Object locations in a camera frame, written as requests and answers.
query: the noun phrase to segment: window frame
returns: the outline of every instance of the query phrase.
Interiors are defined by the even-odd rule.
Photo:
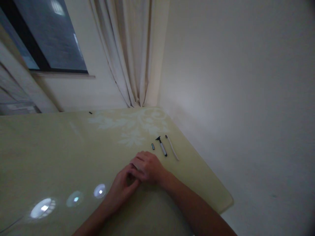
[[[66,72],[88,74],[87,70],[51,68],[14,1],[0,1],[0,7],[2,8],[4,14],[7,16],[16,33],[19,35],[25,47],[39,67],[39,69],[29,70],[40,72]]]

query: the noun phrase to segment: forearm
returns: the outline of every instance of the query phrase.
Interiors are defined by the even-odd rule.
[[[236,235],[215,210],[170,172],[159,185],[173,199],[196,235]]]
[[[73,236],[97,235],[112,214],[113,210],[108,206],[105,199],[80,228],[76,230]]]

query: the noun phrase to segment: curtain fold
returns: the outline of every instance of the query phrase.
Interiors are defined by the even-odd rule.
[[[90,0],[116,84],[129,107],[145,103],[155,0]]]
[[[27,107],[35,104],[42,113],[58,112],[34,81],[18,49],[1,25],[0,33],[0,103],[16,107],[15,102],[28,102]]]

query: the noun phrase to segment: white wall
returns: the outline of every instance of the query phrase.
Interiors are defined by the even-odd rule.
[[[231,192],[238,235],[309,229],[314,20],[307,1],[171,0],[159,104]]]
[[[87,70],[95,78],[36,78],[60,111],[126,108],[112,77],[89,1],[65,0]]]

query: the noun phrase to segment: table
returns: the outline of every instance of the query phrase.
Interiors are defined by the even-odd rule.
[[[227,189],[158,107],[3,116],[0,145],[0,231],[18,220],[4,235],[71,235],[141,150],[156,154],[217,212],[233,204]],[[192,232],[164,191],[142,184],[101,235]]]

